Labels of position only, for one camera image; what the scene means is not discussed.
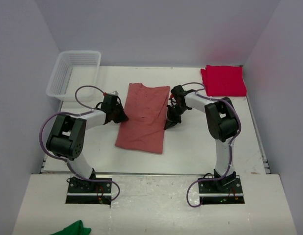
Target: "red cloth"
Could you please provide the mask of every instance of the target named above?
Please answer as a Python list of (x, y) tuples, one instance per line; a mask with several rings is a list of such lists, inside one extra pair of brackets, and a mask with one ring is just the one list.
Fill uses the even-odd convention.
[(246, 96), (242, 67), (207, 65), (201, 73), (208, 96)]
[(169, 91), (130, 83), (125, 105), (129, 121), (120, 125), (117, 147), (162, 153)]

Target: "white tabletop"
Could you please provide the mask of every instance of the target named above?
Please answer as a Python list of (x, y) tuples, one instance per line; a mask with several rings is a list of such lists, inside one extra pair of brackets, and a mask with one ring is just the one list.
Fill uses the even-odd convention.
[[(100, 67), (98, 87), (106, 92), (117, 90), (125, 103), (129, 83), (148, 87), (175, 86), (201, 82), (200, 68)], [(102, 95), (87, 104), (95, 106)], [(231, 97), (241, 119), (242, 132), (234, 145), (234, 166), (238, 174), (265, 174), (253, 121), (245, 97)], [(86, 111), (76, 102), (64, 102), (62, 111)], [(109, 123), (88, 130), (83, 153), (96, 172), (145, 174), (204, 174), (216, 164), (215, 140), (211, 137), (205, 114), (191, 110), (182, 115), (182, 124), (165, 131), (163, 154), (124, 150), (115, 147), (119, 125)], [(47, 158), (45, 172), (68, 172), (66, 165)]]
[[(111, 205), (65, 204), (68, 175), (32, 175), (14, 235), (49, 235), (77, 220), (92, 235), (296, 235), (278, 175), (242, 174), (245, 204), (191, 208), (185, 192), (196, 176), (113, 176)], [(190, 193), (199, 201), (198, 187)]]

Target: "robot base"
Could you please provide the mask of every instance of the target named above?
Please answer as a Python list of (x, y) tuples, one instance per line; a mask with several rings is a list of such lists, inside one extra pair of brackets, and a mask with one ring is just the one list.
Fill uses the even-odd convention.
[[(220, 177), (215, 171), (214, 173), (214, 178)], [(235, 172), (221, 181), (199, 182), (199, 196), (203, 205), (245, 203), (241, 180)]]
[[(111, 178), (96, 178), (92, 174), (91, 179), (112, 180)], [(102, 204), (111, 205), (111, 183), (94, 183), (72, 177), (69, 183), (66, 204)]]

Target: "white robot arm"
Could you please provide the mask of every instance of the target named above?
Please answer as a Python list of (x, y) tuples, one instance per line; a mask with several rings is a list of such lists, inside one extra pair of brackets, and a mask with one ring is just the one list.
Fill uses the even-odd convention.
[[(171, 99), (175, 100), (175, 104), (168, 105), (165, 129), (181, 123), (181, 115), (186, 110), (194, 108), (205, 113), (209, 132), (216, 141), (217, 161), (214, 178), (225, 176), (220, 181), (222, 186), (235, 180), (233, 148), (229, 150), (229, 142), (238, 132), (238, 122), (233, 111), (223, 102), (200, 98), (195, 90), (185, 91), (181, 85), (173, 87), (171, 93)], [(225, 97), (222, 100), (233, 106), (229, 98)]]
[(119, 123), (128, 120), (117, 95), (105, 94), (99, 104), (92, 112), (79, 117), (58, 115), (46, 143), (47, 150), (57, 157), (66, 158), (70, 170), (81, 179), (91, 179), (95, 175), (82, 153), (85, 131), (110, 121)]

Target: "white plastic basket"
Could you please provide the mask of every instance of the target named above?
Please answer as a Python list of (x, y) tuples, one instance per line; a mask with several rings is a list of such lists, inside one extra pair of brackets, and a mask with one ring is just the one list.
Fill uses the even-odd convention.
[[(101, 54), (98, 51), (70, 50), (59, 54), (53, 68), (46, 94), (63, 101), (75, 101), (77, 88), (97, 84)], [(90, 101), (95, 89), (83, 88), (78, 99)]]

